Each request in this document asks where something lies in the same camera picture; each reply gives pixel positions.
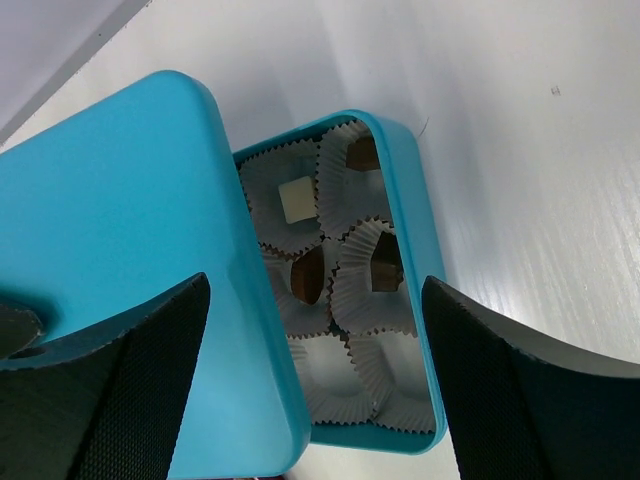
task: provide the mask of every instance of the tin lid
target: tin lid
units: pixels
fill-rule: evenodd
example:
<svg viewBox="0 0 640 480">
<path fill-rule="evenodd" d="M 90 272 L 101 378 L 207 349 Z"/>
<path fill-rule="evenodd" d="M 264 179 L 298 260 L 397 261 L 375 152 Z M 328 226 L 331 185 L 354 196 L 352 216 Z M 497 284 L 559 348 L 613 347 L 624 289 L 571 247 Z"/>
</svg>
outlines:
<svg viewBox="0 0 640 480">
<path fill-rule="evenodd" d="M 0 156 L 0 296 L 51 340 L 197 272 L 211 307 L 171 478 L 277 474 L 311 422 L 217 105 L 160 72 Z"/>
</svg>

